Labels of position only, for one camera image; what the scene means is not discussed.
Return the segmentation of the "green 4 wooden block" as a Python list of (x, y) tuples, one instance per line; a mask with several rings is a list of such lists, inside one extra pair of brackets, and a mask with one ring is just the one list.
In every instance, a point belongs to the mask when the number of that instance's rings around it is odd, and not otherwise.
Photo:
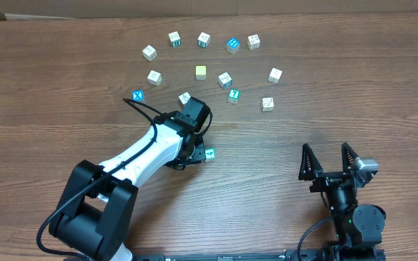
[(205, 161), (214, 162), (216, 160), (216, 150), (214, 148), (207, 148), (205, 150)]

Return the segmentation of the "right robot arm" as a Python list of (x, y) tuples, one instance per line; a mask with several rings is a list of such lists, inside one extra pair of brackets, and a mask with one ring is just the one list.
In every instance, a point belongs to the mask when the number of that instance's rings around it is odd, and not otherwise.
[[(325, 172), (308, 144), (302, 147), (300, 181), (310, 181), (311, 193), (319, 193), (330, 216), (312, 225), (300, 238), (298, 260), (385, 260), (385, 252), (377, 249), (382, 243), (386, 213), (374, 204), (359, 204), (357, 191), (376, 176), (379, 165), (375, 159), (360, 157), (348, 143), (341, 145), (341, 171)], [(333, 222), (335, 241), (321, 249), (303, 251), (302, 245), (310, 232)]]

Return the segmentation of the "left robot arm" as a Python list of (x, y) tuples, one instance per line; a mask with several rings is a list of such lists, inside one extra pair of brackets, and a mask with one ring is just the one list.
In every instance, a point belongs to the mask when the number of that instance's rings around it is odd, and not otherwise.
[(79, 162), (38, 230), (38, 248), (66, 260), (134, 260), (124, 242), (139, 188), (162, 166), (183, 170), (204, 162), (212, 119), (210, 107), (192, 97), (181, 111), (149, 117), (147, 133), (118, 156)]

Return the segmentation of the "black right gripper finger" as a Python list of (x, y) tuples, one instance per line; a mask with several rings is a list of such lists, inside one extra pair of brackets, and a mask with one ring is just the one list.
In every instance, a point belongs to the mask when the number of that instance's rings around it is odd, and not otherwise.
[(344, 142), (341, 145), (341, 153), (342, 153), (343, 171), (347, 172), (350, 169), (355, 158), (358, 157), (358, 154), (354, 152), (354, 150), (351, 148), (351, 146), (347, 142)]
[(302, 157), (298, 174), (299, 181), (313, 181), (323, 173), (322, 166), (317, 160), (312, 148), (305, 143), (302, 146)]

